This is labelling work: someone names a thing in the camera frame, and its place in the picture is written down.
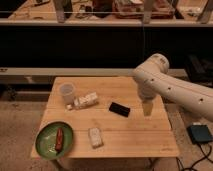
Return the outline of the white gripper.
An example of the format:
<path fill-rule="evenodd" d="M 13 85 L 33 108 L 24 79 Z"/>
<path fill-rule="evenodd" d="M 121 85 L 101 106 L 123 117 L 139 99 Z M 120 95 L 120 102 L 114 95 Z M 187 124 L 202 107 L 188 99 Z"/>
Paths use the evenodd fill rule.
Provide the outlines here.
<path fill-rule="evenodd" d="M 153 92 L 139 92 L 139 97 L 143 102 L 143 113 L 145 116 L 150 116 L 153 110 L 153 103 L 152 100 L 156 97 L 156 94 Z"/>

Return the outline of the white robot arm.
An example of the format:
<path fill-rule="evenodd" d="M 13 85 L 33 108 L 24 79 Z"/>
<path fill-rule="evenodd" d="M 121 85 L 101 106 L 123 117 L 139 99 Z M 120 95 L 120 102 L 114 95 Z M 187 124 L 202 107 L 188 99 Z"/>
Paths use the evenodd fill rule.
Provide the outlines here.
<path fill-rule="evenodd" d="M 168 69 L 168 59 L 155 53 L 133 70 L 140 98 L 152 100 L 159 94 L 213 122 L 213 89 L 171 77 Z"/>

